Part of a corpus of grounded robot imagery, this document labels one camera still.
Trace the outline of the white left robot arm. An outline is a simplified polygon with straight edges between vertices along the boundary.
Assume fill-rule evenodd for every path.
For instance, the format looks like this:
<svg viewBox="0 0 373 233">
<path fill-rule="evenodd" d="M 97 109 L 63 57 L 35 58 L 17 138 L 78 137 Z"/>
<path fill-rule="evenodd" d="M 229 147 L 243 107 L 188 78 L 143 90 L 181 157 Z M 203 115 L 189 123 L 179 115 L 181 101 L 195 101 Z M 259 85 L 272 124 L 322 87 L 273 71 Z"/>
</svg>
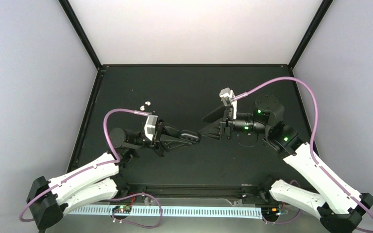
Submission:
<svg viewBox="0 0 373 233">
<path fill-rule="evenodd" d="M 165 152 L 198 144 L 201 136 L 192 131 L 179 130 L 156 116 L 147 119 L 144 130 L 134 132 L 114 128 L 109 140 L 122 153 L 115 156 L 108 151 L 92 162 L 65 175 L 46 179 L 36 178 L 26 203 L 31 221 L 39 230 L 58 223 L 65 215 L 82 206 L 113 199 L 127 184 L 115 176 L 119 167 L 138 157 L 139 149 L 152 149 L 158 156 Z"/>
</svg>

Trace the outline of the black earbud charging case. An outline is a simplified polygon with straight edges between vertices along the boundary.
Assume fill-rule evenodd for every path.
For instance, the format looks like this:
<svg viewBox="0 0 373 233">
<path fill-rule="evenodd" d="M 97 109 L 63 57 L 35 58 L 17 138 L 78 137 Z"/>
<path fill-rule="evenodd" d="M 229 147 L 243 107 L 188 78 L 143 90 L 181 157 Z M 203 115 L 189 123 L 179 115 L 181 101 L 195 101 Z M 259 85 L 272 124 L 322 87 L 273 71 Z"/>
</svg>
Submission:
<svg viewBox="0 0 373 233">
<path fill-rule="evenodd" d="M 180 131 L 180 138 L 190 141 L 193 144 L 199 143 L 201 141 L 201 135 L 199 133 L 189 130 Z"/>
</svg>

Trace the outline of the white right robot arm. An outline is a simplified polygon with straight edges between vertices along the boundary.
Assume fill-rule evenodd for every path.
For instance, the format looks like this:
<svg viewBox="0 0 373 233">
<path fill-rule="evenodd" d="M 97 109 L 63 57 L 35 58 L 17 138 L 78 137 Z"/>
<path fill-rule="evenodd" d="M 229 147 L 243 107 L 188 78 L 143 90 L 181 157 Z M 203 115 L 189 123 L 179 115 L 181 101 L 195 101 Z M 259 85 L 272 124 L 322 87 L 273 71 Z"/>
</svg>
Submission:
<svg viewBox="0 0 373 233">
<path fill-rule="evenodd" d="M 331 233 L 351 233 L 373 206 L 373 196 L 360 193 L 332 171 L 291 126 L 283 121 L 284 106 L 271 94 L 259 96 L 250 113 L 237 112 L 231 95 L 221 97 L 223 105 L 203 117 L 207 126 L 201 135 L 221 140 L 233 133 L 262 136 L 263 145 L 298 171 L 314 192 L 270 178 L 257 190 L 263 203 L 288 203 L 316 217 Z"/>
</svg>

